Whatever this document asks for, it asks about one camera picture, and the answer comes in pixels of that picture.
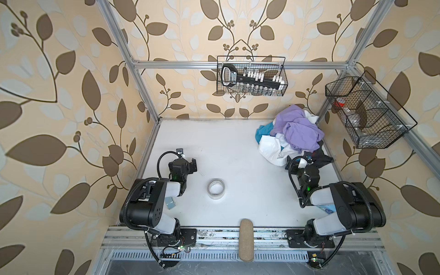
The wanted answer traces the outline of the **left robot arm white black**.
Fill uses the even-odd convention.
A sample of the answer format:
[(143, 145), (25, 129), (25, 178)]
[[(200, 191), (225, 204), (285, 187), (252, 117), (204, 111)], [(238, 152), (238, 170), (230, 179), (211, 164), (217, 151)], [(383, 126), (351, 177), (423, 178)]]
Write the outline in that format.
[(148, 249), (163, 269), (197, 241), (197, 229), (182, 229), (180, 221), (164, 213), (167, 199), (183, 196), (187, 177), (197, 172), (197, 161), (184, 158), (183, 149), (166, 151), (158, 159), (157, 177), (136, 179), (121, 208), (119, 220), (127, 228), (144, 233)]

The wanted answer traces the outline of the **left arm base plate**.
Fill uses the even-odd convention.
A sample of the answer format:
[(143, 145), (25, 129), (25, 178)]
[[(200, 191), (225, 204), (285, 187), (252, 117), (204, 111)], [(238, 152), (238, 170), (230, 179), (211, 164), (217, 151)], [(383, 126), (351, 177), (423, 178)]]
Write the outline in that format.
[(195, 246), (197, 241), (197, 229), (196, 228), (176, 228), (173, 234), (156, 234), (152, 237), (152, 244), (154, 246), (183, 246), (192, 247)]

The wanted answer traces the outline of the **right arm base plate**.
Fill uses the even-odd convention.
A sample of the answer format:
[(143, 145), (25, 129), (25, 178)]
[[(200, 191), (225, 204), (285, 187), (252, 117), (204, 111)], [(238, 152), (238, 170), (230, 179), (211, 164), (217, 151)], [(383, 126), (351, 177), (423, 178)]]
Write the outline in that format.
[(304, 229), (288, 229), (285, 238), (290, 248), (335, 248), (335, 243), (331, 237), (320, 236), (315, 232), (308, 232)]

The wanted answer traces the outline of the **white cloth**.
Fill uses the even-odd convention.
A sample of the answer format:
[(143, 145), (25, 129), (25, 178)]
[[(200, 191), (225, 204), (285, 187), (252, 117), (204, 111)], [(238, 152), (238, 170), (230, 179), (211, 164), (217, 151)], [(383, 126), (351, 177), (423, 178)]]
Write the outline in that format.
[[(304, 110), (306, 116), (309, 117), (311, 122), (317, 122), (318, 117)], [(263, 136), (258, 144), (259, 153), (271, 164), (275, 166), (284, 166), (287, 163), (287, 158), (292, 159), (302, 155), (308, 151), (298, 152), (291, 148), (291, 146), (285, 141), (284, 135), (277, 134), (274, 136)]]

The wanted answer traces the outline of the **purple cloth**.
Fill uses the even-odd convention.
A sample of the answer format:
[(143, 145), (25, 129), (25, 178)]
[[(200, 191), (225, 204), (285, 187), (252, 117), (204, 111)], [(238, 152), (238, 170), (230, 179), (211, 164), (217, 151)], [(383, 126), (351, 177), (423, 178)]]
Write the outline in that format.
[(270, 136), (277, 134), (284, 135), (285, 141), (298, 152), (318, 150), (319, 142), (324, 138), (323, 131), (297, 105), (289, 106), (276, 116)]

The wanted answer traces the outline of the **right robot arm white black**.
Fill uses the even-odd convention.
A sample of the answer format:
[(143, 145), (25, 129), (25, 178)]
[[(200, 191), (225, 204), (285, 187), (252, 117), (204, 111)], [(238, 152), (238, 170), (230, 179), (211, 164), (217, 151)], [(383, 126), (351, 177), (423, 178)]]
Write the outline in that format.
[(323, 218), (308, 220), (303, 230), (287, 230), (290, 248), (334, 248), (333, 237), (368, 233), (385, 226), (385, 212), (363, 183), (340, 181), (321, 186), (319, 168), (303, 156), (288, 159), (286, 170), (302, 209), (335, 208)]

